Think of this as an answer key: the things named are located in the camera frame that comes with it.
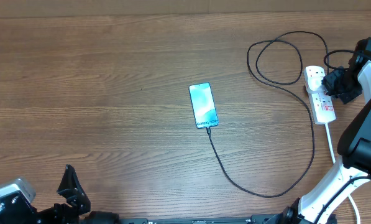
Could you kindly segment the blue Galaxy smartphone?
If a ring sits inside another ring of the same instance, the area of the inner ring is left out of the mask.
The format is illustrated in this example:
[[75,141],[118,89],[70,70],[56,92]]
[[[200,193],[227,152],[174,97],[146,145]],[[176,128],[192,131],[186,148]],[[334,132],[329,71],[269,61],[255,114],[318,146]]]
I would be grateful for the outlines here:
[[210,83],[189,86],[191,105],[198,129],[210,128],[219,124]]

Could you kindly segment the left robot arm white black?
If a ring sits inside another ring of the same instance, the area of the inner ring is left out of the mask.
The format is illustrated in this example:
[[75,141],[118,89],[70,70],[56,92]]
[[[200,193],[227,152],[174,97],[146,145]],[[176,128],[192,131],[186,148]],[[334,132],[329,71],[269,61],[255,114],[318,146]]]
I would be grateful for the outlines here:
[[57,194],[65,203],[38,211],[32,206],[35,190],[23,177],[0,186],[0,223],[23,224],[119,224],[119,215],[110,212],[91,211],[91,202],[77,178],[73,166],[66,165]]

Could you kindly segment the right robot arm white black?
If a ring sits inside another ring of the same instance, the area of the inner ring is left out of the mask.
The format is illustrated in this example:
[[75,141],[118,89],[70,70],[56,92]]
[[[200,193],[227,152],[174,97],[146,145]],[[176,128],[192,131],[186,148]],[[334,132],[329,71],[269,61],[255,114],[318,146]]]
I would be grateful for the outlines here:
[[327,126],[334,121],[334,98],[347,104],[364,95],[365,106],[341,135],[339,156],[328,173],[312,191],[266,223],[336,223],[333,211],[371,181],[371,37],[358,41],[351,53],[347,68],[333,68],[330,73],[317,66],[305,68],[314,122]]

